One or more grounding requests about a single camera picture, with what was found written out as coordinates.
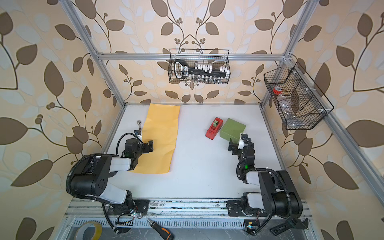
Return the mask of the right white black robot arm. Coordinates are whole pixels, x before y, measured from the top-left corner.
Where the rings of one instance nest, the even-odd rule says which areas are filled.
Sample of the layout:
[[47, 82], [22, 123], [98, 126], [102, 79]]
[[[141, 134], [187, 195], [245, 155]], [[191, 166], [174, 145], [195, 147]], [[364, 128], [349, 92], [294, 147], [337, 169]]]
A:
[[238, 157], [236, 175], [238, 180], [248, 185], [255, 185], [260, 192], [243, 193], [239, 210], [247, 217], [259, 217], [267, 214], [267, 219], [261, 224], [247, 224], [245, 231], [248, 235], [257, 235], [272, 219], [277, 216], [284, 223], [272, 227], [270, 232], [277, 236], [290, 229], [306, 230], [309, 220], [300, 220], [303, 213], [303, 203], [287, 171], [275, 171], [270, 168], [257, 168], [255, 165], [255, 144], [247, 134], [242, 133], [238, 143], [229, 140], [228, 151]]

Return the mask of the green gift box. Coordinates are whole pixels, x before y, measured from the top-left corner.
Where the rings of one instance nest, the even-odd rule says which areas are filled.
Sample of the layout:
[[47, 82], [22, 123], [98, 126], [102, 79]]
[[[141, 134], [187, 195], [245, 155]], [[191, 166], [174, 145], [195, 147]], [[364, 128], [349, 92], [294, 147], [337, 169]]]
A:
[[232, 141], [237, 144], [241, 138], [241, 133], [244, 132], [246, 125], [239, 123], [231, 118], [228, 118], [220, 130], [220, 137], [227, 141]]

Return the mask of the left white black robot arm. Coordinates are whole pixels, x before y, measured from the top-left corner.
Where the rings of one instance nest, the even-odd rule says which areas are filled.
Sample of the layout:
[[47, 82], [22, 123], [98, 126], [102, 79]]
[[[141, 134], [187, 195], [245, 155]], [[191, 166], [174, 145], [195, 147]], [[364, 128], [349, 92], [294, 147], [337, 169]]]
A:
[[144, 154], [154, 151], [154, 142], [143, 141], [142, 130], [123, 134], [116, 145], [115, 154], [90, 154], [78, 160], [66, 179], [66, 191], [72, 197], [101, 203], [108, 225], [116, 234], [132, 220], [121, 217], [142, 218], [149, 210], [150, 200], [134, 200], [131, 191], [110, 183], [119, 172], [133, 171]]

